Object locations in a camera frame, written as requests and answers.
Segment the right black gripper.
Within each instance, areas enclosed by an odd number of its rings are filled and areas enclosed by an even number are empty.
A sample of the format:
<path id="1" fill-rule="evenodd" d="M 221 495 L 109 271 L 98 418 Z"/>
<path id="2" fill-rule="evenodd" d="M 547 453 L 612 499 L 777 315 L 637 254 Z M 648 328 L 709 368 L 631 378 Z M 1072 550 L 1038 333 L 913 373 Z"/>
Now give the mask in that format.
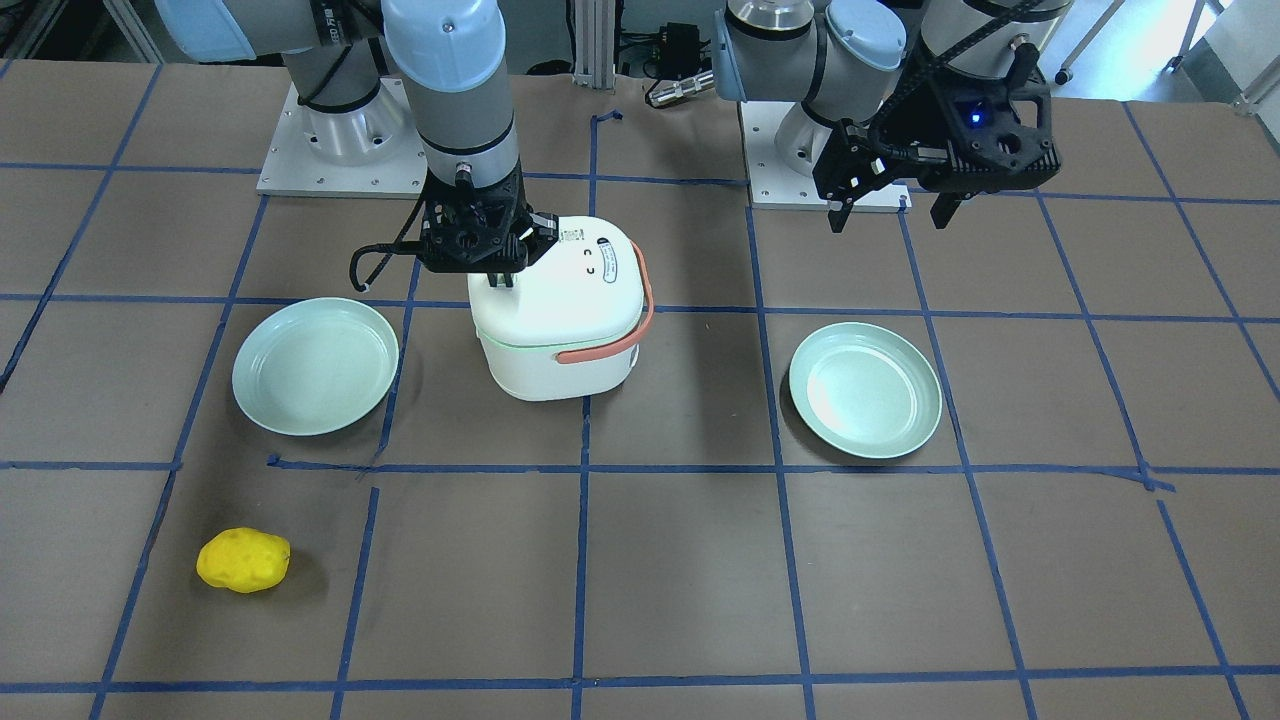
<path id="1" fill-rule="evenodd" d="M 527 202 L 524 169 L 485 187 L 448 184 L 429 170 L 419 260 L 434 273 L 486 274 L 511 290 L 516 273 L 538 263 L 561 238 L 561 218 Z"/>

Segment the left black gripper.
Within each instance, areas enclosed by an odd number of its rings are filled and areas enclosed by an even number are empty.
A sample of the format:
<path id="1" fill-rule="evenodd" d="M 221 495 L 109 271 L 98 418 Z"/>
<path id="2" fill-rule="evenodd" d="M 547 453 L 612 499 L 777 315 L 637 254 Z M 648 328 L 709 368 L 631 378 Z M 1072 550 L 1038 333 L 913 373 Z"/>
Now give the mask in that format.
<path id="1" fill-rule="evenodd" d="M 931 220 L 946 229 L 965 193 L 1033 190 L 1052 179 L 1062 159 L 1053 141 L 1050 87 L 1039 49 L 1025 41 L 993 78 L 938 67 L 870 129 L 844 118 L 817 156 L 812 176 L 827 202 L 832 233 L 842 233 L 852 200 L 897 178 L 931 192 Z"/>

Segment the green plate near left arm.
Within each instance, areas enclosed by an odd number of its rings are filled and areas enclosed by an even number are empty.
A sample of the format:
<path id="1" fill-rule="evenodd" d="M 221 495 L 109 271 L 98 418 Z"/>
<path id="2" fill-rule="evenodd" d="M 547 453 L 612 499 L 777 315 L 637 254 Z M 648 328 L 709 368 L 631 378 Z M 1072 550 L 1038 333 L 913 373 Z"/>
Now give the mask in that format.
<path id="1" fill-rule="evenodd" d="M 904 457 L 936 433 L 940 378 L 902 336 L 864 322 L 813 331 L 788 364 L 788 389 L 805 425 L 842 452 Z"/>

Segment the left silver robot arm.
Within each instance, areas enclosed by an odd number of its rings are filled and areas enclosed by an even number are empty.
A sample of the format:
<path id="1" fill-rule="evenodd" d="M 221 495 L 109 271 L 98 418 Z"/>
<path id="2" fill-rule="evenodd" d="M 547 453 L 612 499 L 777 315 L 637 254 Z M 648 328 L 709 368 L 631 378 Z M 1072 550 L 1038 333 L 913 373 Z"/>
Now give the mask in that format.
<path id="1" fill-rule="evenodd" d="M 1068 1 L 728 1 L 716 15 L 717 94 L 787 102 L 799 165 L 841 232 L 855 202 L 901 178 L 943 229 L 980 193 L 1061 170 L 1041 50 Z"/>

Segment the green plate near right arm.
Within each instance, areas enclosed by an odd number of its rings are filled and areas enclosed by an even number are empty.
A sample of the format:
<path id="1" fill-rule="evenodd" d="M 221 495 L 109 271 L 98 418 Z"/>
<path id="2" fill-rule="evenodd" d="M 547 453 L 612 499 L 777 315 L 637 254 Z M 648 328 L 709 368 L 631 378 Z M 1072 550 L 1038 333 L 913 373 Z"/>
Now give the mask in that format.
<path id="1" fill-rule="evenodd" d="M 399 337 L 375 307 L 353 299 L 292 304 L 255 327 L 230 372 L 239 410 L 257 427 L 324 436 L 371 413 L 390 392 Z"/>

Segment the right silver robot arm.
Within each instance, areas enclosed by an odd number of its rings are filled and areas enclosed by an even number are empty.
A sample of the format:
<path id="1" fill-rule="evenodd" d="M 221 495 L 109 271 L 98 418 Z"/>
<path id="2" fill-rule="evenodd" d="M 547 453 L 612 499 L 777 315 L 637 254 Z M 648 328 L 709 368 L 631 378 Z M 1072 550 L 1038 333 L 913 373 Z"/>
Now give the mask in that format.
<path id="1" fill-rule="evenodd" d="M 484 275 L 511 288 L 558 241 L 556 215 L 527 204 L 494 1 L 160 1 L 178 47 L 205 63 L 279 55 L 297 104 L 319 117 L 393 120 L 425 158 L 415 205 L 389 243 L 364 258 L 416 258 L 429 272 Z"/>

